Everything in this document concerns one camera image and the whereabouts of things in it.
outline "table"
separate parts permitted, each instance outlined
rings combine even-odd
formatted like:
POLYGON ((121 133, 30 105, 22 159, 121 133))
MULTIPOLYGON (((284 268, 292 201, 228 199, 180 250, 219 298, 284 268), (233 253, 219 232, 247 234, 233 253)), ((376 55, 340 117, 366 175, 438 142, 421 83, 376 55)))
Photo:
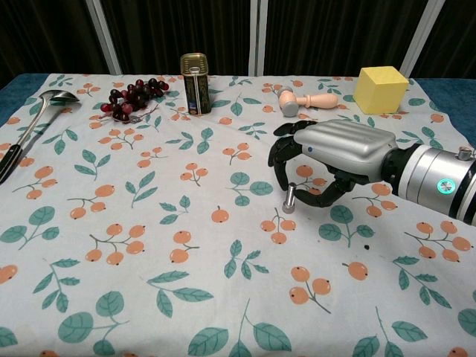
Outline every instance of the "table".
MULTIPOLYGON (((213 111, 195 118, 180 77, 159 77, 171 88, 135 125, 100 118, 99 103, 139 76, 51 74, 0 129, 4 152, 39 93, 81 99, 48 108, 0 186, 1 354, 476 352, 474 228, 382 183, 288 215, 266 165, 273 130, 298 119, 281 115, 280 86, 339 96, 301 119, 358 121, 401 147, 468 146, 418 83, 383 118, 361 113, 351 77, 211 77, 213 111)), ((288 173, 315 194, 332 181, 303 155, 288 173)))

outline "canned fish tin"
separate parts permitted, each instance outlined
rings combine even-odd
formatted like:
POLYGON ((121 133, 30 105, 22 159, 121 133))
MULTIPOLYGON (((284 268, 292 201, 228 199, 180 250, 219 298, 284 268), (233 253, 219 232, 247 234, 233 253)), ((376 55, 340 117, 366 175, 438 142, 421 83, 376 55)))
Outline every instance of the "canned fish tin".
POLYGON ((185 81, 188 112, 191 115, 211 112, 207 57, 204 54, 184 54, 180 57, 180 71, 185 81))

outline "metal spoon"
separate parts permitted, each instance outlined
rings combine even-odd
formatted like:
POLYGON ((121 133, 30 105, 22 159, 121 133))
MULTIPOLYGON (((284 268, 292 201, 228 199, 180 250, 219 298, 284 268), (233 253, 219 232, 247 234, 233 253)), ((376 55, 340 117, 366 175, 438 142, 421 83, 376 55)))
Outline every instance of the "metal spoon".
POLYGON ((7 177, 13 172, 13 169, 16 166, 20 156, 22 155, 23 149, 22 145, 26 142, 29 134, 35 128, 36 123, 38 123, 39 118, 42 116, 46 107, 50 103, 50 100, 56 102, 77 102, 79 99, 70 93, 69 91, 45 91, 39 96, 42 99, 42 107, 36 114, 36 117, 31 121, 28 128, 25 130, 18 142, 8 149, 7 153, 0 161, 0 184, 3 183, 7 177))

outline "black curtain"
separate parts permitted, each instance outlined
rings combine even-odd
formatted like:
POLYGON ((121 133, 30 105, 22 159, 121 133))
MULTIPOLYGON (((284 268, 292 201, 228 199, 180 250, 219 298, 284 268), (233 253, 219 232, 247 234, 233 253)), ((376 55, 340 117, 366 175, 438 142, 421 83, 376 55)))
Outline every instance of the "black curtain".
POLYGON ((447 0, 411 76, 476 78, 476 1, 447 0))
POLYGON ((179 74, 207 55, 210 74, 248 73, 250 0, 102 0, 123 73, 179 74))
POLYGON ((108 73, 83 0, 1 0, 0 13, 0 88, 24 72, 108 73))
POLYGON ((358 76, 399 68, 426 0, 269 0, 264 72, 358 76))

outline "green indicator light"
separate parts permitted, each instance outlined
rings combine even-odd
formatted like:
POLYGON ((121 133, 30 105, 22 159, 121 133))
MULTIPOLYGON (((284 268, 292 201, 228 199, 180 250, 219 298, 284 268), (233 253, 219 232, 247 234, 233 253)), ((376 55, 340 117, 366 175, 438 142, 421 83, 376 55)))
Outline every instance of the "green indicator light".
POLYGON ((443 194, 443 195, 449 195, 453 193, 454 189, 456 188, 456 184, 454 183, 453 180, 449 178, 443 178, 438 181, 437 183, 437 189, 443 194))

